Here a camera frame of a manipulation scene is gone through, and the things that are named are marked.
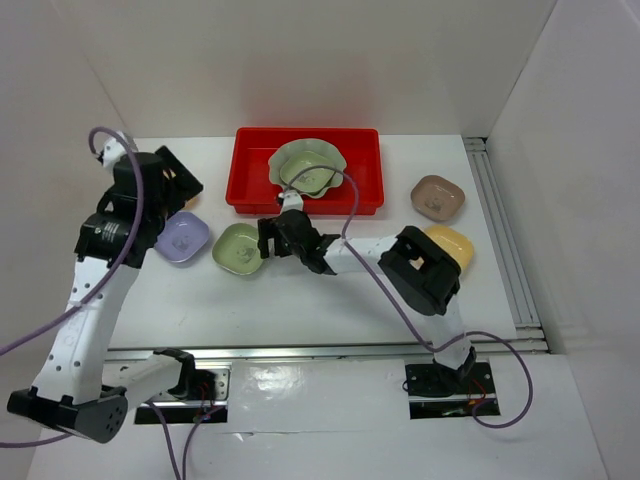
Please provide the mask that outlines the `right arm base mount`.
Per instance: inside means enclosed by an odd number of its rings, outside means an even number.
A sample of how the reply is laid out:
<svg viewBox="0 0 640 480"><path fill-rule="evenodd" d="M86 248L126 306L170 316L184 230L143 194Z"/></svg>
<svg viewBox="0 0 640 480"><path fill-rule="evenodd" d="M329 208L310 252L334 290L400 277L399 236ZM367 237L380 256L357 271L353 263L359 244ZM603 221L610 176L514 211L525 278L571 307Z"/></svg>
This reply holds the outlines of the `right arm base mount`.
<svg viewBox="0 0 640 480"><path fill-rule="evenodd" d="M408 395L411 420L499 416L500 407L488 362L479 362L459 384L447 386L435 364L408 364L402 389Z"/></svg>

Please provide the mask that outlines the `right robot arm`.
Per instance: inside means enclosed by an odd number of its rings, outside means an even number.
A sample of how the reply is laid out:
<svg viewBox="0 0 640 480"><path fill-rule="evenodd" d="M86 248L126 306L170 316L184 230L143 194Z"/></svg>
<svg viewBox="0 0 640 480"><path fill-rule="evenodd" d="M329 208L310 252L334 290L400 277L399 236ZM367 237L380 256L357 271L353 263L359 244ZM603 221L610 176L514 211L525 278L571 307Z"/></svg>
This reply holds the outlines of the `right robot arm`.
<svg viewBox="0 0 640 480"><path fill-rule="evenodd" d="M440 387L457 392L469 383L476 352L457 302L462 267L420 229L348 239L321 234L306 213L288 210L258 221L258 248L263 259L294 256L319 275L371 274L405 323L405 308L424 319L426 335L416 338L434 355Z"/></svg>

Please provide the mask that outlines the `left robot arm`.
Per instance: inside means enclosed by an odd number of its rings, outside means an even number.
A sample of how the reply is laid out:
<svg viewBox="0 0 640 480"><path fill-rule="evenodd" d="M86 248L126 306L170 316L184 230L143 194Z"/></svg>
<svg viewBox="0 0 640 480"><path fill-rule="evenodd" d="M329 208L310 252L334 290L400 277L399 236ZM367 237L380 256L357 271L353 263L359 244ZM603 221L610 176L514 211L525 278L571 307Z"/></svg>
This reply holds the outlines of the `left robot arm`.
<svg viewBox="0 0 640 480"><path fill-rule="evenodd" d="M146 252L168 219L203 186L162 146L135 155L143 184L136 184L127 155L116 155L113 185L80 229L74 249L74 282L67 319L32 385L11 393L9 413L43 427L93 440L111 441L126 414L167 393L180 400L196 393L211 373L193 355L160 348L143 361L104 376L108 347L126 296Z"/></svg>

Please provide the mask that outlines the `large green scalloped bowl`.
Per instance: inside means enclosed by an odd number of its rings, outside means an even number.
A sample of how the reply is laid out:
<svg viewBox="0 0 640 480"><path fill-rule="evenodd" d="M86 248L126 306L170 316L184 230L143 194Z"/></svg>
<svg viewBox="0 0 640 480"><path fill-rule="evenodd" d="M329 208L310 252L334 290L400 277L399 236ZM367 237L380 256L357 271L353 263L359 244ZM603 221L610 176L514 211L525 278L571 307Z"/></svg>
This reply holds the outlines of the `large green scalloped bowl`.
<svg viewBox="0 0 640 480"><path fill-rule="evenodd" d="M282 145L268 160L269 165L269 181L285 189L287 185L280 179L279 170L282 165L294 154L302 151L312 151L329 158L334 168L343 172L347 167L347 162L337 147L329 142L317 138L298 139ZM337 188L343 182L340 174L334 171L334 175L329 185L318 196L300 193L313 199L321 198L330 188Z"/></svg>

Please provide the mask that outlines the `green square plate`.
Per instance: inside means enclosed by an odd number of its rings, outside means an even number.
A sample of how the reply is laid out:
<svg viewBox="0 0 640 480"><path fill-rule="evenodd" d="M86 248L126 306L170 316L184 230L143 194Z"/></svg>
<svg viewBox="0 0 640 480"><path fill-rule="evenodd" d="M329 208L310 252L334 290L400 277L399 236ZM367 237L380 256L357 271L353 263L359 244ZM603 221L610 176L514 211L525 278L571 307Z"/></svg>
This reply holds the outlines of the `green square plate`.
<svg viewBox="0 0 640 480"><path fill-rule="evenodd" d="M218 266L236 275L257 272L263 263L258 229L247 223L230 225L214 243L212 258Z"/></svg>
<svg viewBox="0 0 640 480"><path fill-rule="evenodd" d="M318 196L329 185L334 171L333 162L318 153L302 151L291 156L280 168L280 179L300 193Z"/></svg>

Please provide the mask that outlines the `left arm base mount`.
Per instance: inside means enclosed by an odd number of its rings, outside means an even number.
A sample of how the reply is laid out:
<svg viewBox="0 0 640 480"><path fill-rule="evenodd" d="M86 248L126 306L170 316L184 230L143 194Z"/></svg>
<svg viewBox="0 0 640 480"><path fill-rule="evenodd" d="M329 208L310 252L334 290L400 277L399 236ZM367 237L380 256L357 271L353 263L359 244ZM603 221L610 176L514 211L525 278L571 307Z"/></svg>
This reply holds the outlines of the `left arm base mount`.
<svg viewBox="0 0 640 480"><path fill-rule="evenodd" d="M169 392L152 398L168 425L224 424L228 420L231 368L223 364L197 366L188 393L176 397Z"/></svg>

